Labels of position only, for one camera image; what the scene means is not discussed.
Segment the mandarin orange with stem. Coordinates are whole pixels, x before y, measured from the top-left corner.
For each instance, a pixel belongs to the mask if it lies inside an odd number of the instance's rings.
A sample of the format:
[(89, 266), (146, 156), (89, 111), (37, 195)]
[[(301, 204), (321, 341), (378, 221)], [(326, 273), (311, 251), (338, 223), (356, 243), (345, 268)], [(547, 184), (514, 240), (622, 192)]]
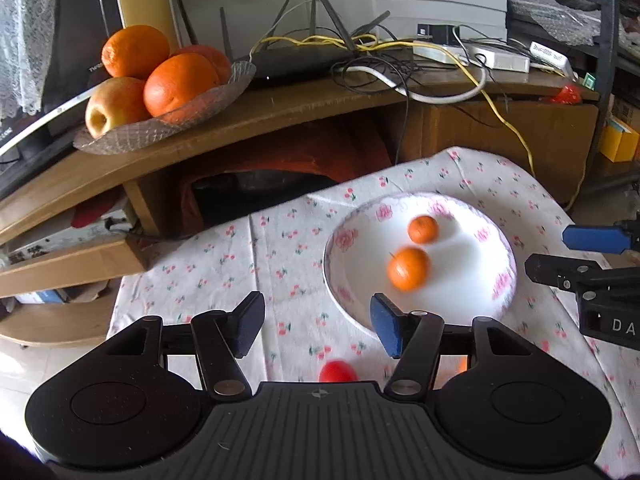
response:
[(390, 255), (386, 272), (396, 289), (412, 292), (426, 284), (431, 272), (431, 259), (419, 247), (403, 247)]

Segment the small red cherry tomato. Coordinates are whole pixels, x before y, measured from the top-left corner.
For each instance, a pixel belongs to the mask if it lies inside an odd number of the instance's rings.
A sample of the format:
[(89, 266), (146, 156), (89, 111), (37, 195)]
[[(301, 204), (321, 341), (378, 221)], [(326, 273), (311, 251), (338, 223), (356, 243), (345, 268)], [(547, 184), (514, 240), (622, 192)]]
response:
[(342, 360), (328, 361), (322, 366), (319, 374), (319, 382), (358, 382), (356, 370)]

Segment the small mandarin orange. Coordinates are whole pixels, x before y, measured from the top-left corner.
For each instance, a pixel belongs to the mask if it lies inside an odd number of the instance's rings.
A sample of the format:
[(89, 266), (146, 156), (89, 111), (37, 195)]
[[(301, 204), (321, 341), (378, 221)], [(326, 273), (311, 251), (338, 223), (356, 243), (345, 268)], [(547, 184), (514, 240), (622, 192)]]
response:
[(408, 225), (408, 237), (416, 244), (433, 243), (439, 237), (439, 225), (433, 217), (426, 214), (416, 217)]

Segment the cherry print tablecloth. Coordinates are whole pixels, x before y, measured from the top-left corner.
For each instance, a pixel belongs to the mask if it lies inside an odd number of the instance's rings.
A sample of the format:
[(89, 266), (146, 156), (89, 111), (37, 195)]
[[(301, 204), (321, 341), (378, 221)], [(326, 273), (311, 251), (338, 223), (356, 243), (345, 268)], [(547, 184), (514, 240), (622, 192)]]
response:
[[(387, 194), (418, 191), (454, 196), (483, 211), (500, 226), (517, 262), (533, 252), (566, 254), (561, 235), (570, 217), (538, 181), (501, 156), (448, 148), (215, 226), (190, 240), (150, 248), (149, 270), (120, 285), (110, 329), (119, 332), (145, 315), (188, 322), (207, 310), (229, 310), (259, 290), (266, 300), (265, 325), (241, 363), (253, 385), (312, 382), (332, 359), (349, 362), (363, 379), (385, 382), (394, 363), (337, 309), (323, 281), (323, 248), (356, 207)], [(638, 352), (582, 336), (574, 297), (528, 278), (518, 281), (503, 321), (605, 394), (613, 422), (598, 465), (613, 478), (635, 474)]]

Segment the white floral ceramic plate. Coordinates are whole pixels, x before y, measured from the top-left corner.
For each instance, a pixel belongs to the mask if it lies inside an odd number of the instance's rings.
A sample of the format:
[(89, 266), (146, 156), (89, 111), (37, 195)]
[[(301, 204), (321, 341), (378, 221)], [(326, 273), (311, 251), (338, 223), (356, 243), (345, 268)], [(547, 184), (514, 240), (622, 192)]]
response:
[[(420, 216), (439, 227), (436, 240), (418, 245), (431, 269), (425, 284), (402, 292), (387, 266), (398, 250), (416, 246), (408, 231)], [(427, 192), (383, 196), (350, 212), (326, 241), (322, 271), (334, 304), (369, 336), (369, 304), (377, 292), (401, 311), (425, 310), (448, 324), (469, 325), (477, 316), (501, 318), (518, 284), (513, 250), (495, 222), (462, 200)]]

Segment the yellow cardboard box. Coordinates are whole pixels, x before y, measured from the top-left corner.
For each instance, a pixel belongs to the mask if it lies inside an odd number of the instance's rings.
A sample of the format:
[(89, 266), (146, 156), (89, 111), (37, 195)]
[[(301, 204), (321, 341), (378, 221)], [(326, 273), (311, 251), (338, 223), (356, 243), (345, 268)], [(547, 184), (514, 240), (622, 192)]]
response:
[(639, 133), (610, 116), (605, 123), (599, 143), (599, 152), (610, 162), (632, 162), (637, 159)]

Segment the red object on cabinet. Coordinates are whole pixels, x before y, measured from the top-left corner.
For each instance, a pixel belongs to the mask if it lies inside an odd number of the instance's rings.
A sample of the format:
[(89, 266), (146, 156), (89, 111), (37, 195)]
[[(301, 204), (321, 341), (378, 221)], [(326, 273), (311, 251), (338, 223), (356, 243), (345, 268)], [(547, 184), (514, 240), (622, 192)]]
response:
[(582, 94), (576, 84), (566, 84), (555, 96), (544, 98), (546, 102), (562, 105), (582, 104)]

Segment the white power strip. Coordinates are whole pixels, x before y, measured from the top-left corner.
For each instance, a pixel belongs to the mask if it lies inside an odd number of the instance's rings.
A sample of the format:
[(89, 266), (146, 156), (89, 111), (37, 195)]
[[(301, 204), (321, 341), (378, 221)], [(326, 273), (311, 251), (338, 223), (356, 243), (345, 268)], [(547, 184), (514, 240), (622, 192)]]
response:
[(413, 54), (419, 58), (426, 58), (446, 65), (454, 65), (454, 56), (461, 64), (468, 66), (486, 66), (488, 70), (504, 70), (528, 74), (530, 59), (518, 51), (508, 50), (506, 47), (482, 46), (481, 44), (466, 44), (460, 46), (441, 46), (440, 49), (418, 44), (412, 48)]

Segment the large orange front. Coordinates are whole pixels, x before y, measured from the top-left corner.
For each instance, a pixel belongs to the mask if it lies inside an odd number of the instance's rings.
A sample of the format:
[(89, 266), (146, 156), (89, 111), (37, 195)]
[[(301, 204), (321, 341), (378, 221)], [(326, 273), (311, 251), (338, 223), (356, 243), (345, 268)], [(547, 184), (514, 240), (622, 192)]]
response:
[(160, 117), (221, 84), (209, 60), (198, 53), (183, 53), (157, 66), (146, 80), (143, 101), (152, 117)]

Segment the large orange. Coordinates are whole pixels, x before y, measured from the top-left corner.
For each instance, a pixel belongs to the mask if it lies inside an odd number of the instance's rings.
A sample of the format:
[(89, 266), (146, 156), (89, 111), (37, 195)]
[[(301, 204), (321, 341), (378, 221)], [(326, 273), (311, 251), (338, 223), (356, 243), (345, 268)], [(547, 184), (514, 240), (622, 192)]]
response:
[(150, 25), (131, 25), (107, 39), (101, 60), (112, 77), (146, 79), (169, 55), (168, 39), (160, 30)]
[(146, 80), (143, 101), (152, 117), (160, 117), (221, 84), (209, 60), (198, 53), (183, 53), (157, 66)]
[(206, 46), (206, 44), (196, 44), (195, 46), (183, 47), (179, 49), (177, 53), (196, 53), (207, 58), (209, 63), (214, 66), (222, 84), (226, 84), (231, 77), (232, 64), (230, 60), (227, 58), (227, 55), (214, 47)]

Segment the black power adapter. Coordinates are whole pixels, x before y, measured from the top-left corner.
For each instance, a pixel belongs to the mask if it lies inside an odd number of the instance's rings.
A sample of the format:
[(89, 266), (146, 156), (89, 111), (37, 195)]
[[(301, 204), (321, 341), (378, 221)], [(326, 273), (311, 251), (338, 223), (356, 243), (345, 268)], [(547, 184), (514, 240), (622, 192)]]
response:
[(459, 27), (442, 24), (417, 24), (416, 36), (440, 46), (457, 46), (459, 44)]

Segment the large orange back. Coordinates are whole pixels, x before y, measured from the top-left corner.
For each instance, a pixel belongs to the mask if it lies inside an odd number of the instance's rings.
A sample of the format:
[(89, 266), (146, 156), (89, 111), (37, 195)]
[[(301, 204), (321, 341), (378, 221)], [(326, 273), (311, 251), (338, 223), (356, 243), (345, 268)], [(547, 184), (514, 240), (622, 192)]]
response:
[(196, 44), (195, 46), (183, 47), (179, 49), (177, 53), (196, 53), (207, 58), (209, 63), (214, 66), (222, 84), (226, 84), (231, 77), (232, 64), (230, 60), (227, 58), (227, 55), (214, 47), (206, 46), (206, 44)]

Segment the black wifi router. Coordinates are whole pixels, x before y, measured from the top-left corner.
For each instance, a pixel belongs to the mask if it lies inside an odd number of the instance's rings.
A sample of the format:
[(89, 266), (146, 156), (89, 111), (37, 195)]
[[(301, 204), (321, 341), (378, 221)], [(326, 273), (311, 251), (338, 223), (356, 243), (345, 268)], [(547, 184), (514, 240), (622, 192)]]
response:
[[(360, 25), (350, 32), (330, 0), (307, 0), (306, 3), (310, 6), (307, 38), (295, 39), (288, 47), (273, 49), (268, 46), (269, 41), (277, 41), (274, 33), (280, 21), (285, 18), (285, 14), (291, 10), (287, 3), (283, 3), (270, 29), (258, 41), (252, 53), (237, 60), (232, 54), (226, 14), (224, 9), (220, 9), (224, 55), (231, 62), (230, 75), (224, 78), (224, 82), (235, 84), (241, 79), (245, 79), (247, 84), (256, 88), (267, 88), (319, 79), (327, 74), (334, 64), (348, 62), (357, 56), (358, 49), (363, 46), (361, 37), (381, 26), (386, 18), (390, 17), (390, 12), (385, 11), (372, 21)], [(326, 10), (326, 14), (329, 15), (333, 24), (334, 34), (326, 39), (321, 39), (317, 35), (317, 9), (319, 6)]]

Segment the large orange top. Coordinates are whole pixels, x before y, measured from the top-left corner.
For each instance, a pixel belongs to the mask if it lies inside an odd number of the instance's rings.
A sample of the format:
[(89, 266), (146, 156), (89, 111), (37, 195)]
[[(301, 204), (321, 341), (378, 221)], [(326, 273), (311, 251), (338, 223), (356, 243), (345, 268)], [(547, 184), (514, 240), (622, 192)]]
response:
[(107, 39), (101, 60), (112, 77), (146, 79), (169, 55), (168, 39), (160, 30), (150, 25), (131, 25)]

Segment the black flat tv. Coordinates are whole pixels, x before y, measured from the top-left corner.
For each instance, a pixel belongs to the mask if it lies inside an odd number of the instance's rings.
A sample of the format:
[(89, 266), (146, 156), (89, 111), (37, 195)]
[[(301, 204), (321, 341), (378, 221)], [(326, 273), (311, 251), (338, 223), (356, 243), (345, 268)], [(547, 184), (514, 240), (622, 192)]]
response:
[(122, 28), (117, 0), (58, 0), (52, 60), (40, 112), (1, 118), (1, 195), (21, 186), (73, 151), (94, 88), (107, 78), (101, 51)]

